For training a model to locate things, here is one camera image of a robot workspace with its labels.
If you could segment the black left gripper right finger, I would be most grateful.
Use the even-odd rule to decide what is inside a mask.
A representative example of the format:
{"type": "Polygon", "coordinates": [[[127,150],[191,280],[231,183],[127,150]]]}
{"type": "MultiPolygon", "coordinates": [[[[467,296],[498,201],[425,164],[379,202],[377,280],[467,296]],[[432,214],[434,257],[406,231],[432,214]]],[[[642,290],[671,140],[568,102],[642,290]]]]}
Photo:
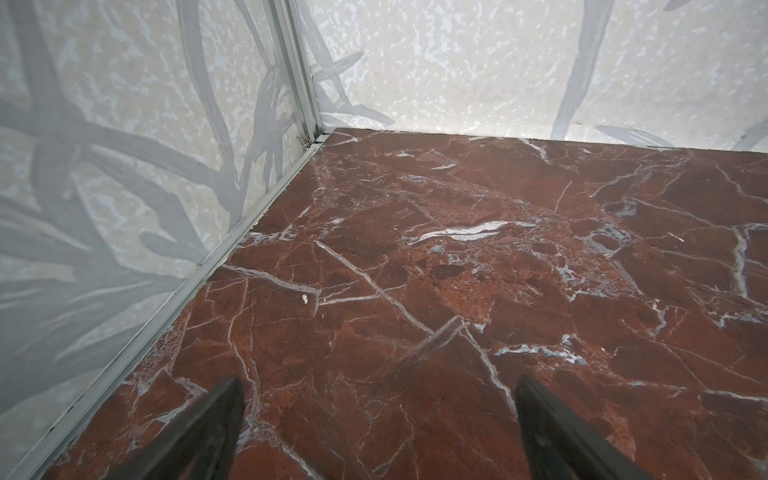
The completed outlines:
{"type": "Polygon", "coordinates": [[[652,477],[534,378],[518,380],[515,407],[533,479],[652,477]]]}

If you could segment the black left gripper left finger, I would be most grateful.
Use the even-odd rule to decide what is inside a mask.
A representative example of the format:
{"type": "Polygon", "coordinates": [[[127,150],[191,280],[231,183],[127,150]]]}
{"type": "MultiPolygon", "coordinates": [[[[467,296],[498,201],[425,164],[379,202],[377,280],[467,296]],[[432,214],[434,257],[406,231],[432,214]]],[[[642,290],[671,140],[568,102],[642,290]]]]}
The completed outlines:
{"type": "Polygon", "coordinates": [[[219,382],[110,479],[227,479],[244,420],[239,378],[219,382]]]}

